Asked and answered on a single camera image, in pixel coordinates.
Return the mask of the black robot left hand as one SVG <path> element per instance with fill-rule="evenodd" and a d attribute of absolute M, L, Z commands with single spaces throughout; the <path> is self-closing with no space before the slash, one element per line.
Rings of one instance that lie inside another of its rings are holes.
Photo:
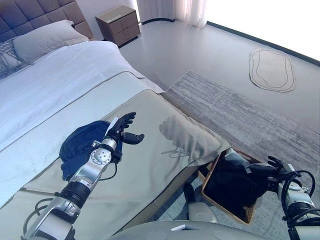
<path fill-rule="evenodd" d="M 136 112 L 130 112 L 122 117 L 118 118 L 114 125 L 106 132 L 105 138 L 112 139 L 116 142 L 121 141 L 129 145 L 137 145 L 143 141 L 145 135 L 140 135 L 125 132 L 125 129 L 129 128 L 130 124 L 133 123 L 133 119 L 136 116 Z"/>

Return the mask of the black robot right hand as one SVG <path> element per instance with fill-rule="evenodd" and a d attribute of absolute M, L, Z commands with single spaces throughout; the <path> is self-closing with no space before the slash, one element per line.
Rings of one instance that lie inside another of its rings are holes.
<path fill-rule="evenodd" d="M 258 177 L 272 177 L 278 179 L 281 176 L 294 172 L 295 169 L 291 164 L 282 162 L 280 159 L 268 156 L 267 163 L 251 163 L 245 167 L 247 174 Z"/>

